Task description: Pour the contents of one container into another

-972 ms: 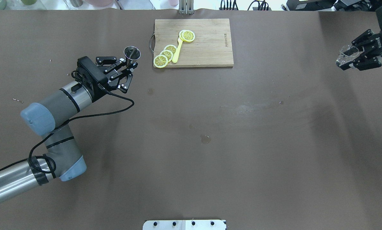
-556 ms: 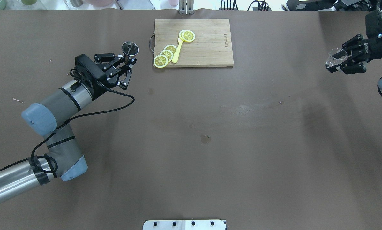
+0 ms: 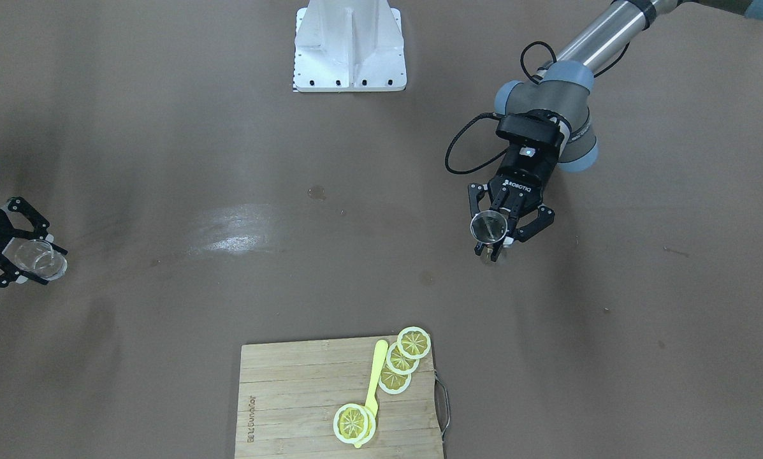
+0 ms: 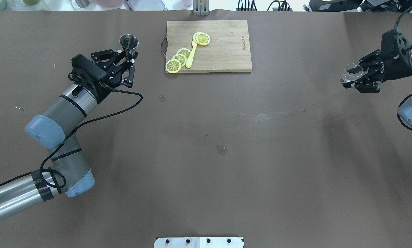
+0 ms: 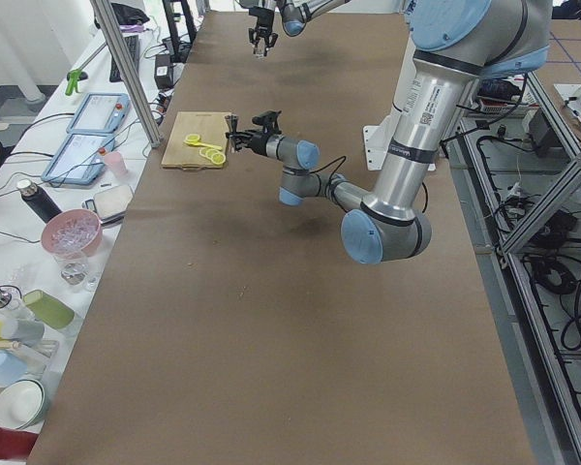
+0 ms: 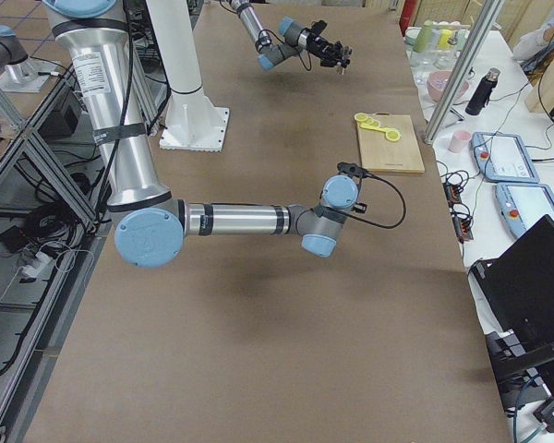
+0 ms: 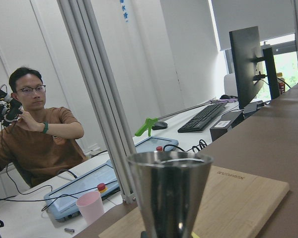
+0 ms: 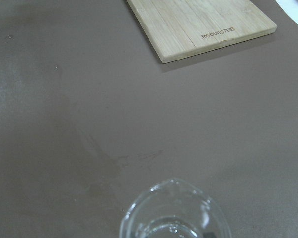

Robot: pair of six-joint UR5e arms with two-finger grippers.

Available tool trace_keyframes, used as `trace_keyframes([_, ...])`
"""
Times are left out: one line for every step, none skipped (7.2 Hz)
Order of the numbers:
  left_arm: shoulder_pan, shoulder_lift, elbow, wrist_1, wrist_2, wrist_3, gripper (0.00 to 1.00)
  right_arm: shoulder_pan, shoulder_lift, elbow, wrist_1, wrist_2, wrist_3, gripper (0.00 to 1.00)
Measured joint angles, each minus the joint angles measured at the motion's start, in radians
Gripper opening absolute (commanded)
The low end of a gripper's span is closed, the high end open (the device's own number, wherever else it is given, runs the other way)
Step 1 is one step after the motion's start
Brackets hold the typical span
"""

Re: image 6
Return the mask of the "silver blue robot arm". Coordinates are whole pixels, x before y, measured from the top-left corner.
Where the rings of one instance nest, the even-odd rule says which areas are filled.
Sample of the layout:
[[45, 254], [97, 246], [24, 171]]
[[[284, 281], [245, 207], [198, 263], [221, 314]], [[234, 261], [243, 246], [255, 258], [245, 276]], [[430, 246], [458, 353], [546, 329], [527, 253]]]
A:
[[352, 48], [340, 41], [325, 39], [322, 32], [327, 22], [324, 20], [305, 27], [293, 18], [285, 17], [280, 23], [279, 34], [275, 34], [261, 24], [250, 1], [229, 1], [228, 4], [253, 41], [264, 70], [271, 70], [295, 56], [301, 58], [302, 53], [315, 56], [321, 66], [336, 68], [340, 74], [350, 65]]
[[248, 1], [207, 2], [197, 20], [183, 1], [149, 1], [170, 91], [162, 131], [151, 138], [133, 91], [126, 4], [45, 8], [78, 76], [125, 262], [158, 268], [188, 237], [214, 235], [296, 235], [308, 253], [332, 254], [360, 194], [350, 166], [312, 161], [320, 143], [346, 129], [335, 115], [351, 82], [336, 62], [316, 60], [335, 44], [288, 18], [284, 5], [264, 6], [282, 19], [272, 33]]

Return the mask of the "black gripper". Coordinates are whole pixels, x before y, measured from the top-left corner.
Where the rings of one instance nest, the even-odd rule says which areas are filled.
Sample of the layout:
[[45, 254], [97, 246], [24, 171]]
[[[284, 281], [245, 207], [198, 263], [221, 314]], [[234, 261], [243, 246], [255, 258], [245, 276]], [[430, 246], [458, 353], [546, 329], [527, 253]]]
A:
[[350, 56], [352, 48], [343, 46], [340, 42], [328, 42], [320, 36], [311, 34], [307, 38], [307, 50], [315, 55], [323, 67], [334, 67], [336, 70], [345, 70], [349, 59], [338, 60], [340, 56]]

